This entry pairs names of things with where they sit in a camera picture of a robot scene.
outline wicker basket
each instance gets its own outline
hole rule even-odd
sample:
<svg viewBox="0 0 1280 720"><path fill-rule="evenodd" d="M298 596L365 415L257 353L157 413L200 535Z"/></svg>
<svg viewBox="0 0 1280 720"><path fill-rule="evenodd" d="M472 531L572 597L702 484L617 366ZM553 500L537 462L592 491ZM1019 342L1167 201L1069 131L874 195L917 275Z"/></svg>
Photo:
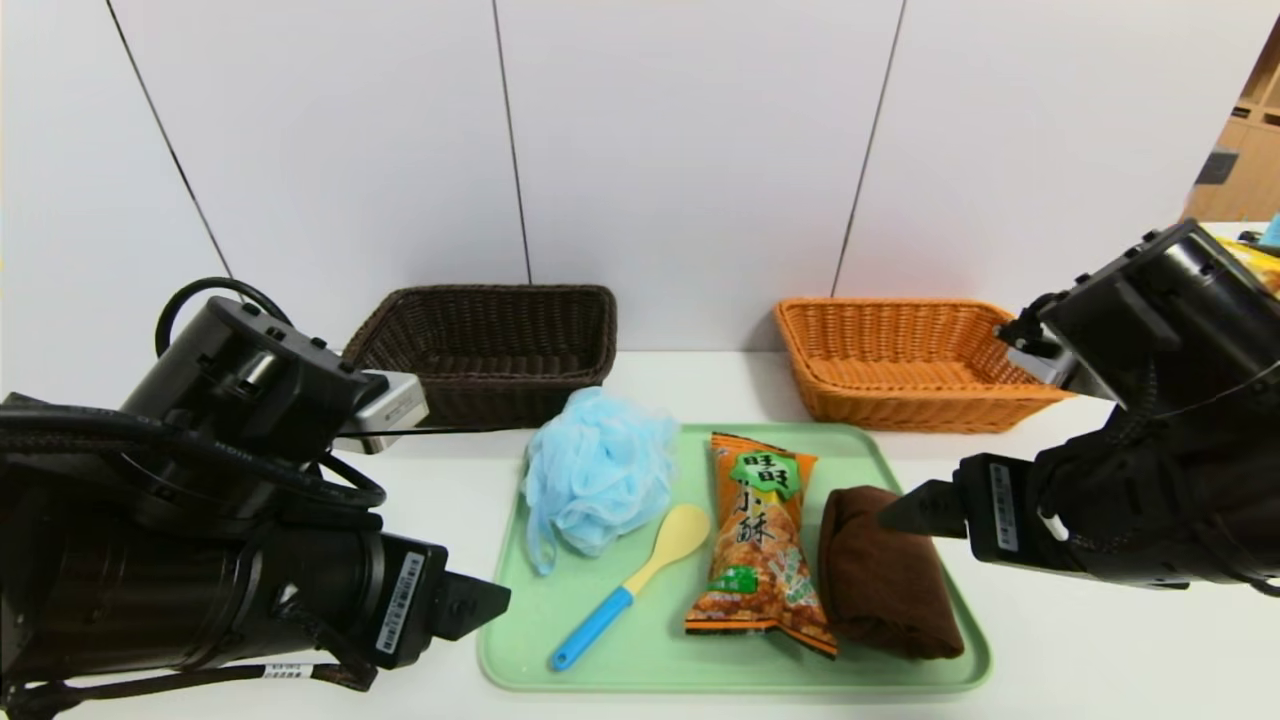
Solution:
<svg viewBox="0 0 1280 720"><path fill-rule="evenodd" d="M348 343L360 368L415 373L428 427L536 428L613 368L600 286L433 286L390 293Z"/></svg>
<svg viewBox="0 0 1280 720"><path fill-rule="evenodd" d="M1071 393L1010 363L1011 316L966 300L797 299L774 310L817 420L877 430L1000 433Z"/></svg>

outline yellow spoon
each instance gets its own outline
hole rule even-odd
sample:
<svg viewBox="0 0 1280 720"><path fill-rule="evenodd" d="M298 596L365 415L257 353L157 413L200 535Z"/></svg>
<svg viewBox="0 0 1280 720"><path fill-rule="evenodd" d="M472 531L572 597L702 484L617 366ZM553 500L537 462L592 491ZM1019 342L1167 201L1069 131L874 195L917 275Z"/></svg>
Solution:
<svg viewBox="0 0 1280 720"><path fill-rule="evenodd" d="M712 519L696 505L677 505L667 512L658 528L658 539L653 543L653 555L649 561L636 571L635 575L622 583L622 587L613 591L599 607L595 609L573 634L564 641L564 644L552 656L552 670L568 670L579 657L591 647L591 643L604 633L622 614L631 607L640 589L667 565L685 557L698 550L707 534L712 530Z"/></svg>

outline folded cloth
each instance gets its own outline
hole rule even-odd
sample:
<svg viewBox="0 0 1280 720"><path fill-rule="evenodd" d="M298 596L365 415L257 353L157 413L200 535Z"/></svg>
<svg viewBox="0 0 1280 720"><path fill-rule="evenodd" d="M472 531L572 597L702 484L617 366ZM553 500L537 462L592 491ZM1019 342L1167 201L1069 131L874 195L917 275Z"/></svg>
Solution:
<svg viewBox="0 0 1280 720"><path fill-rule="evenodd" d="M525 544L538 573L556 568L556 537L596 557L671 505L680 425L598 387L570 396L529 443Z"/></svg>
<svg viewBox="0 0 1280 720"><path fill-rule="evenodd" d="M877 512L897 496L869 486L827 497L818 539L818 593L837 635L904 657L957 657L964 639L951 614L933 541L887 530Z"/></svg>

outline snack bag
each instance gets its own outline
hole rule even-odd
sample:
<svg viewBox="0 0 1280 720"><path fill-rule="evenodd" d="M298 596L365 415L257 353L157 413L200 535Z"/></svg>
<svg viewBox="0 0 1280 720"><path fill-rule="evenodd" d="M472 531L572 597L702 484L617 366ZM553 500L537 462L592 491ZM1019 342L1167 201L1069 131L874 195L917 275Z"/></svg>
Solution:
<svg viewBox="0 0 1280 720"><path fill-rule="evenodd" d="M689 634L778 629L827 657L836 638L800 550L800 510L818 459L744 437L712 434L719 536Z"/></svg>
<svg viewBox="0 0 1280 720"><path fill-rule="evenodd" d="M1280 297L1280 258L1267 255L1266 252L1243 242L1235 242L1221 237L1217 238L1217 241L1226 249L1228 252L1235 255L1235 259L1239 260L1242 265L1253 272L1253 274L1262 281L1262 284L1267 286L1271 295Z"/></svg>

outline orange wicker basket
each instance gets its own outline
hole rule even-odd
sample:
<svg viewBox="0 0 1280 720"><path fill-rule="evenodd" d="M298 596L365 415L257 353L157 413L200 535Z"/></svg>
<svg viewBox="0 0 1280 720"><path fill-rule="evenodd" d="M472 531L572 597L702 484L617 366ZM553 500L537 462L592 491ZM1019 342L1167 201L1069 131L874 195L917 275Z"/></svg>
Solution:
<svg viewBox="0 0 1280 720"><path fill-rule="evenodd" d="M1070 397L1010 363L1012 316L969 300L785 300L774 310L815 420L877 430L1001 433Z"/></svg>

